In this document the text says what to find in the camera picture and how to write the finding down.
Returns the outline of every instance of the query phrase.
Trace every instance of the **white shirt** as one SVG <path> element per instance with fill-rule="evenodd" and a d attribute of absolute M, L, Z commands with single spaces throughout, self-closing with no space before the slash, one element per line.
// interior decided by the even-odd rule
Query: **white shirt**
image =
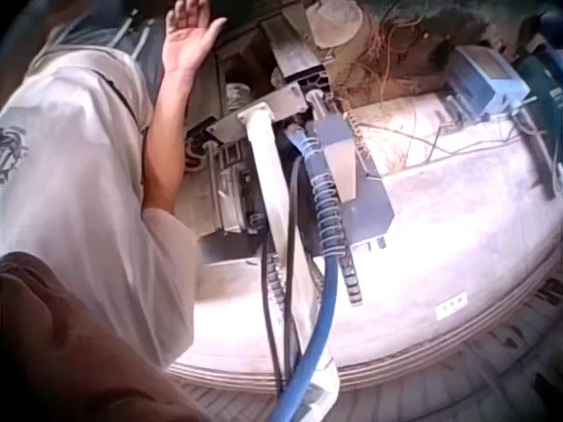
<path fill-rule="evenodd" d="M 60 47 L 36 60 L 0 113 L 0 256 L 45 261 L 100 322 L 165 367 L 193 342 L 200 260 L 190 229 L 142 211 L 151 115 L 143 75 L 119 51 Z"/>

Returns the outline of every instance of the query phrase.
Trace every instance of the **leg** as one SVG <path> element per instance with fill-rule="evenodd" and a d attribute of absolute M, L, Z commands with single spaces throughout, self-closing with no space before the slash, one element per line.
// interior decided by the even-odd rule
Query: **leg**
<path fill-rule="evenodd" d="M 145 21 L 131 28 L 131 18 L 121 2 L 103 0 L 70 25 L 59 27 L 50 37 L 52 46 L 100 46 L 116 48 L 132 55 L 144 74 L 150 98 L 154 103 L 164 73 L 162 48 L 165 25 L 162 19 Z"/>

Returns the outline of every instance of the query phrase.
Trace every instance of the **black logo print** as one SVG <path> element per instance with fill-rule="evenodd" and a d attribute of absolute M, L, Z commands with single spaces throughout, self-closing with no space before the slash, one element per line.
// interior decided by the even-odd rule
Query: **black logo print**
<path fill-rule="evenodd" d="M 25 134 L 26 131 L 21 127 L 0 127 L 0 185 L 8 181 L 10 173 L 18 168 L 26 156 Z"/>

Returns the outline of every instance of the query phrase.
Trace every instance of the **hand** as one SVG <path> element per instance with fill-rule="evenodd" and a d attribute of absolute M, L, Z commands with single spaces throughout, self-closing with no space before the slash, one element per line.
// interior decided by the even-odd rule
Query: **hand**
<path fill-rule="evenodd" d="M 226 22 L 219 18 L 209 24 L 208 0 L 177 0 L 166 15 L 165 75 L 193 81 Z"/>

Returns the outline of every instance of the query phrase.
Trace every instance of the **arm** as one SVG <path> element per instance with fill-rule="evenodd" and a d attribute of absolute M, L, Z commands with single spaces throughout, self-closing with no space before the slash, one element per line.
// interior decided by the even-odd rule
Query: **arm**
<path fill-rule="evenodd" d="M 209 24 L 208 0 L 178 0 L 166 16 L 165 76 L 144 151 L 143 208 L 174 213 L 184 176 L 183 127 L 195 72 L 226 19 Z"/>

